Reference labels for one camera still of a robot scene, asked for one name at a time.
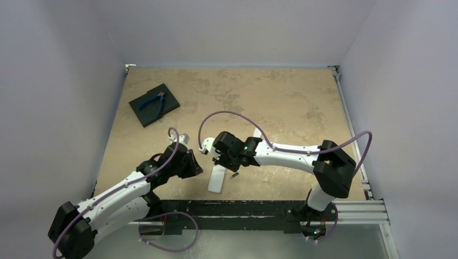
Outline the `white remote control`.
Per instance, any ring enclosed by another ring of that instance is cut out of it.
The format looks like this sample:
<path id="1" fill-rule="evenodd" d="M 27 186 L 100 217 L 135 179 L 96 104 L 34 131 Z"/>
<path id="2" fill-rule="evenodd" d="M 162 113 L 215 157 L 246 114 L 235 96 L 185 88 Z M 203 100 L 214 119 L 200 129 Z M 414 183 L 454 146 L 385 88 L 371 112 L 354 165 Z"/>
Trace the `white remote control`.
<path id="1" fill-rule="evenodd" d="M 225 174 L 225 167 L 221 165 L 214 165 L 211 171 L 211 176 L 207 186 L 207 190 L 212 193 L 221 193 Z"/>

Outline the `white battery cover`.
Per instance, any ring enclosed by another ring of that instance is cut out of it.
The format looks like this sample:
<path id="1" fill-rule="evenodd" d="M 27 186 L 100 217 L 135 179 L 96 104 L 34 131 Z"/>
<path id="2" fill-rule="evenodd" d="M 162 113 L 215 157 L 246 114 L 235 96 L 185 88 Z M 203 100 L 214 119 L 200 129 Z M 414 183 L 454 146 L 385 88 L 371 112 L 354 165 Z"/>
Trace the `white battery cover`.
<path id="1" fill-rule="evenodd" d="M 261 136 L 262 136 L 261 131 L 260 131 L 258 128 L 255 128 L 255 129 L 254 129 L 254 132 L 253 132 L 253 137 L 255 137 L 255 138 L 261 138 Z"/>

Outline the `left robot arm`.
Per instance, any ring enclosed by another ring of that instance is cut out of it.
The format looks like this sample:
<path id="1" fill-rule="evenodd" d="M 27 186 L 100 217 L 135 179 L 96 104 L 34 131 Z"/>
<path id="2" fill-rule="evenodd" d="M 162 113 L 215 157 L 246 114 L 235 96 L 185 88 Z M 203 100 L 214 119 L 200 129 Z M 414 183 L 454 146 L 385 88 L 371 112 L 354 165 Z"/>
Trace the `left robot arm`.
<path id="1" fill-rule="evenodd" d="M 52 257 L 84 258 L 96 243 L 132 221 L 158 219 L 165 224 L 181 215 L 196 224 L 187 213 L 165 210 L 154 189 L 172 177 L 185 179 L 202 172 L 193 150 L 175 141 L 108 190 L 77 205 L 62 204 L 48 232 L 53 243 Z"/>

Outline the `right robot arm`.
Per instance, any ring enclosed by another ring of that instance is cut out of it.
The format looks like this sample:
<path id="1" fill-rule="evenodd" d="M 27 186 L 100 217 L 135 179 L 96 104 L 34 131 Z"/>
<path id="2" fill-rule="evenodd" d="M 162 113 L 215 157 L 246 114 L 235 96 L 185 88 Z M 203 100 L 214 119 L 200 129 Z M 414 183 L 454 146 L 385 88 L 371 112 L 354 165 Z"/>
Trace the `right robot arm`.
<path id="1" fill-rule="evenodd" d="M 240 167 L 279 166 L 314 175 L 318 185 L 303 205 L 304 215 L 311 220 L 321 216 L 336 198 L 349 196 L 356 170 L 355 160 L 330 140 L 314 146 L 268 144 L 259 137 L 242 141 L 223 131 L 206 138 L 202 146 L 201 152 L 212 154 L 215 165 L 233 172 Z"/>

